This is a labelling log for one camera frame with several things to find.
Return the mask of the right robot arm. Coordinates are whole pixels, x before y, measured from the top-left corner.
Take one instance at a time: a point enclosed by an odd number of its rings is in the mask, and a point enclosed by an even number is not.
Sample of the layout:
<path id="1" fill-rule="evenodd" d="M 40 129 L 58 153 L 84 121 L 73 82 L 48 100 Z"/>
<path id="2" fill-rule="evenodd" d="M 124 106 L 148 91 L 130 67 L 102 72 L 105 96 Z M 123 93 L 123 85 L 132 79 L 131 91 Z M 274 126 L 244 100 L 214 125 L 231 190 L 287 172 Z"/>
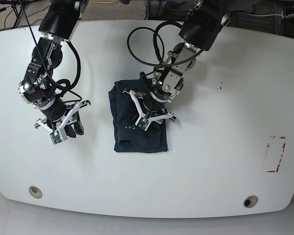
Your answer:
<path id="1" fill-rule="evenodd" d="M 81 61 L 71 38 L 86 9 L 86 0 L 52 0 L 43 18 L 39 32 L 42 37 L 35 42 L 31 62 L 19 85 L 19 94 L 26 103 L 39 109 L 45 119 L 39 119 L 36 127 L 42 126 L 49 132 L 54 143 L 68 137 L 84 134 L 79 109 L 90 105 L 90 101 L 63 101 L 66 93 L 71 93 L 81 74 Z M 63 59 L 61 42 L 66 42 L 72 50 L 76 62 L 76 76 L 73 82 L 68 79 L 55 81 L 53 71 Z"/>

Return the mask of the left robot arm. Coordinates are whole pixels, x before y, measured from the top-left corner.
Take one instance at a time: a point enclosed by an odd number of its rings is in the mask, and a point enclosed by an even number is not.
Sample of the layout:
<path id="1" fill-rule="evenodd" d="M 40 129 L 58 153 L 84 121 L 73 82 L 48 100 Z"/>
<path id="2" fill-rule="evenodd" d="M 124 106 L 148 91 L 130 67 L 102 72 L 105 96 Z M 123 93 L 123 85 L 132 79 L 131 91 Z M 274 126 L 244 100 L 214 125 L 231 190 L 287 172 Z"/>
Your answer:
<path id="1" fill-rule="evenodd" d="M 153 122 L 176 121 L 165 105 L 179 95 L 184 85 L 183 74 L 195 65 L 200 54 L 211 48 L 218 33 L 230 21 L 228 8 L 224 0 L 198 0 L 183 24 L 166 21 L 153 30 L 153 46 L 159 63 L 152 64 L 135 57 L 138 62 L 153 67 L 153 78 L 149 81 L 147 74 L 141 72 L 139 80 L 143 91 L 124 90 L 137 109 L 136 126 L 146 131 Z M 161 39 L 160 29 L 166 25 L 180 28 L 179 36 L 184 41 L 168 51 L 168 57 L 164 59 L 157 42 Z"/>

